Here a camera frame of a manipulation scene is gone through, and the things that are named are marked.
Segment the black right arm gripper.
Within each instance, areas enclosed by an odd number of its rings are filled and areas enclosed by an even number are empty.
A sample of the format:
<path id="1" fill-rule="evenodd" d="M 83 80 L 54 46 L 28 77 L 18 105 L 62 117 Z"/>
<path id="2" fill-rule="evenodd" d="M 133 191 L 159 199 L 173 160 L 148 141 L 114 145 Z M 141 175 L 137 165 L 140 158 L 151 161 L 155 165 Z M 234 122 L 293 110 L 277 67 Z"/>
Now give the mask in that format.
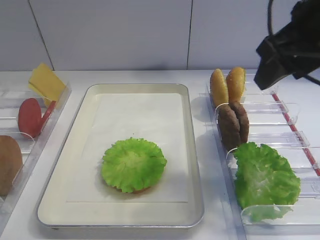
<path id="1" fill-rule="evenodd" d="M 310 73 L 320 67 L 320 2 L 300 0 L 292 8 L 291 20 L 278 32 L 273 31 L 273 1 L 267 5 L 268 35 L 256 49 L 260 63 L 254 82 L 266 90 L 292 75 L 314 84 L 320 81 Z"/>

